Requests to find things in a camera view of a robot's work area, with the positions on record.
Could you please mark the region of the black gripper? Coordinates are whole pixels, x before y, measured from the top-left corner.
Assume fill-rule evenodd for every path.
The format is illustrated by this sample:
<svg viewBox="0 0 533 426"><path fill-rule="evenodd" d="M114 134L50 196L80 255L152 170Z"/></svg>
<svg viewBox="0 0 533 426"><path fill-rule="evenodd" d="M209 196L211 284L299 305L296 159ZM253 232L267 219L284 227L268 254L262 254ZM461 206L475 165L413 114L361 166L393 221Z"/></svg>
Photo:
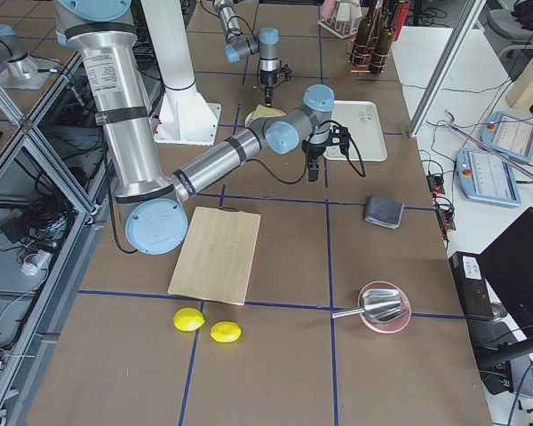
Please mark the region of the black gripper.
<svg viewBox="0 0 533 426"><path fill-rule="evenodd" d="M282 78L283 82L289 82L292 76L292 69L287 64L279 65L274 70L259 70L258 86L264 89L264 100L267 107L272 106L273 101L273 89L279 83L279 79Z"/></svg>
<svg viewBox="0 0 533 426"><path fill-rule="evenodd" d="M333 123L326 133L322 134L321 142L312 142L312 134L301 144L302 151L306 156L307 181L316 182L319 178L318 158L324 154L325 150L331 146L338 146L342 155L349 160L349 147L351 134L347 127L338 123Z"/></svg>

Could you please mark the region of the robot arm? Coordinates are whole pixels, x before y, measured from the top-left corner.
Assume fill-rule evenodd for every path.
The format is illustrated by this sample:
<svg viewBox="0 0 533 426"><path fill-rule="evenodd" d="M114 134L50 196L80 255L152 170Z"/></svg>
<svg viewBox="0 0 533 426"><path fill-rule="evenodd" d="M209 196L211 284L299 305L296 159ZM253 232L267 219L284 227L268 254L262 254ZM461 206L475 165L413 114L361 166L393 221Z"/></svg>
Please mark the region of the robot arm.
<svg viewBox="0 0 533 426"><path fill-rule="evenodd" d="M185 23L176 1L142 5L161 71L165 95L160 132L209 149L189 164L164 174L132 48L137 33L127 1L58 1L60 43L84 63L97 112L112 155L118 186L115 200L128 242L139 252L161 255L185 238L183 202L245 164L262 149L286 154L301 142L328 136L333 90L315 84L288 114L258 118L221 143L214 141L218 117L196 88Z"/></svg>
<svg viewBox="0 0 533 426"><path fill-rule="evenodd" d="M264 101L267 107L272 106L274 89L291 79L292 70L283 64L279 57L279 32L276 28L262 28L255 35L248 27L249 33L243 32L240 20L243 18L236 14L237 1L215 0L212 6L223 27L226 39L225 54L227 61L236 63L251 56L259 56L259 83L264 92Z"/></svg>

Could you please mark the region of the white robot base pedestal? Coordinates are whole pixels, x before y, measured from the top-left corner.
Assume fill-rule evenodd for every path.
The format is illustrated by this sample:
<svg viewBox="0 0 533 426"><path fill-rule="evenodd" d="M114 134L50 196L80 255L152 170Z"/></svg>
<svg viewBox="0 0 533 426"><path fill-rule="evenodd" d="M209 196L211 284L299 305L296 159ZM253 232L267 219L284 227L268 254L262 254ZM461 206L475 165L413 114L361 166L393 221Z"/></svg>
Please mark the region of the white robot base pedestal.
<svg viewBox="0 0 533 426"><path fill-rule="evenodd" d="M165 88L155 140L211 146L221 105L207 103L196 87L179 1L144 1L142 7Z"/></svg>

